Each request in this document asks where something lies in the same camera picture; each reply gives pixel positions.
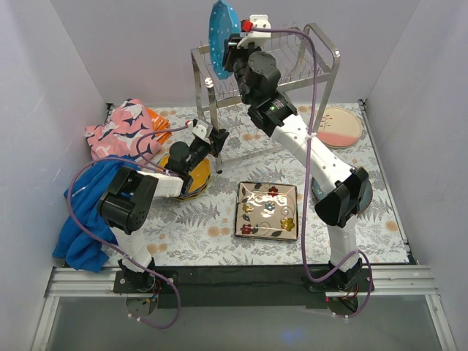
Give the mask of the orange dotted plate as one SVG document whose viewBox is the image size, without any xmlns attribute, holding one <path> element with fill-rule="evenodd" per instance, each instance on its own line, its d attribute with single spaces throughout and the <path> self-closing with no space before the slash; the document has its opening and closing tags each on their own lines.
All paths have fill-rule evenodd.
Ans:
<svg viewBox="0 0 468 351">
<path fill-rule="evenodd" d="M 189 174 L 188 180 L 191 181 L 194 177 L 207 177 L 211 175 L 210 161 L 205 158 L 199 163 L 194 170 Z M 168 170 L 164 175 L 157 177 L 157 185 L 154 193 L 155 197 L 171 197 L 177 196 L 181 192 L 185 178 L 181 175 L 176 175 L 174 171 Z"/>
</svg>

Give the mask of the cream white plate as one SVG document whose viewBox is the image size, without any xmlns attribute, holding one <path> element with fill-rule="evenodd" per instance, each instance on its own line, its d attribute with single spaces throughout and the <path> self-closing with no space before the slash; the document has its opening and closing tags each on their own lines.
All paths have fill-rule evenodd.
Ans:
<svg viewBox="0 0 468 351">
<path fill-rule="evenodd" d="M 363 132 L 360 119 L 340 107 L 327 107 L 317 137 L 331 148 L 347 148 L 358 142 Z"/>
</svg>

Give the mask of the blue dotted plate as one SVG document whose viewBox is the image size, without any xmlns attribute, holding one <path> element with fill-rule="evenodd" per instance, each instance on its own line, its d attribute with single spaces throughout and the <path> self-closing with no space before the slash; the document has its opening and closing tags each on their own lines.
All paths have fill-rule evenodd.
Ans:
<svg viewBox="0 0 468 351">
<path fill-rule="evenodd" d="M 211 65 L 215 76 L 220 80 L 231 76 L 223 66 L 224 41 L 229 39 L 231 34 L 240 32 L 241 22 L 233 7 L 227 1 L 216 1 L 209 18 L 208 41 Z"/>
<path fill-rule="evenodd" d="M 179 196 L 175 197 L 178 200 L 188 200 L 191 198 L 198 197 L 203 191 L 206 189 L 208 182 L 210 180 L 210 175 L 207 177 L 194 177 L 192 179 L 192 184 L 185 194 L 180 194 Z"/>
</svg>

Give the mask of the dark green brown plate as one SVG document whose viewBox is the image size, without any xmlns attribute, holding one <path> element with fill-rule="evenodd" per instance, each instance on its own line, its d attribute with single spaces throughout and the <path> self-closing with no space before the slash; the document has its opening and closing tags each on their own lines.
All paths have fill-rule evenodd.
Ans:
<svg viewBox="0 0 468 351">
<path fill-rule="evenodd" d="M 337 225 L 361 213 L 370 204 L 372 188 L 363 167 L 334 164 L 312 177 L 315 211 L 324 222 Z"/>
</svg>

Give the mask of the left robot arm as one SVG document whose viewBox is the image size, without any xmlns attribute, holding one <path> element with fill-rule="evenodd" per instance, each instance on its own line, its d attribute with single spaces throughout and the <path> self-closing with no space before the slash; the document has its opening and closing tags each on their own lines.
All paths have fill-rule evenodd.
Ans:
<svg viewBox="0 0 468 351">
<path fill-rule="evenodd" d="M 208 155 L 218 156 L 229 132 L 197 125 L 191 144 L 172 144 L 169 156 L 163 160 L 164 173 L 121 168 L 99 199 L 98 214 L 111 229 L 117 247 L 124 252 L 118 261 L 124 279 L 134 289 L 146 293 L 156 284 L 154 259 L 149 253 L 140 228 L 143 226 L 155 198 L 186 200 L 198 196 L 208 184 L 211 166 Z"/>
</svg>

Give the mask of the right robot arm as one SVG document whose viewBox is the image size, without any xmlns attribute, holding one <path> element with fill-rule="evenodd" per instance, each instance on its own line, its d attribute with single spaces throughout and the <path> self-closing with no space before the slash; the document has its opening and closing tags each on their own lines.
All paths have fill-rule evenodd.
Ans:
<svg viewBox="0 0 468 351">
<path fill-rule="evenodd" d="M 253 124 L 288 150 L 306 169 L 304 190 L 315 180 L 324 198 L 314 210 L 328 228 L 331 245 L 329 273 L 314 283 L 330 281 L 338 290 L 350 289 L 358 280 L 362 259 L 355 223 L 360 201 L 369 185 L 369 174 L 341 161 L 306 123 L 295 106 L 278 90 L 281 74 L 275 58 L 262 51 L 268 33 L 251 31 L 245 37 L 231 34 L 224 40 L 223 69 L 233 73 Z"/>
</svg>

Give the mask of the black square plate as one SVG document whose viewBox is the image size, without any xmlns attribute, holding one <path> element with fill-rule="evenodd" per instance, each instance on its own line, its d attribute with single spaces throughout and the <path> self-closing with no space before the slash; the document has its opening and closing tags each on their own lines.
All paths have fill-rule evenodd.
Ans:
<svg viewBox="0 0 468 351">
<path fill-rule="evenodd" d="M 235 236 L 292 242 L 298 239 L 298 191 L 291 184 L 243 181 L 238 185 Z"/>
</svg>

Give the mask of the steel dish rack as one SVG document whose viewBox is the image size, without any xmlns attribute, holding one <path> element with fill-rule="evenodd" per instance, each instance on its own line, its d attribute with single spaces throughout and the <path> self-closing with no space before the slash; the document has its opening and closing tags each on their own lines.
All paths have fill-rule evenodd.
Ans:
<svg viewBox="0 0 468 351">
<path fill-rule="evenodd" d="M 192 49 L 198 117 L 210 118 L 210 122 L 217 125 L 220 115 L 225 116 L 232 109 L 241 107 L 244 96 L 247 97 L 248 105 L 258 107 L 268 98 L 282 95 L 289 99 L 289 91 L 321 83 L 325 88 L 316 112 L 318 117 L 323 117 L 339 71 L 340 52 L 316 23 L 306 24 L 303 32 L 313 34 L 327 49 L 332 58 L 330 64 L 325 63 L 319 53 L 312 53 L 308 40 L 287 32 L 273 33 L 270 41 L 262 46 L 262 52 L 270 55 L 276 62 L 276 69 L 267 69 L 264 73 L 249 69 L 248 58 L 254 52 L 252 46 L 247 48 L 246 53 L 235 56 L 241 72 L 247 74 L 246 80 L 237 78 L 235 74 L 223 79 L 215 73 L 214 60 L 209 57 L 210 45 Z"/>
</svg>

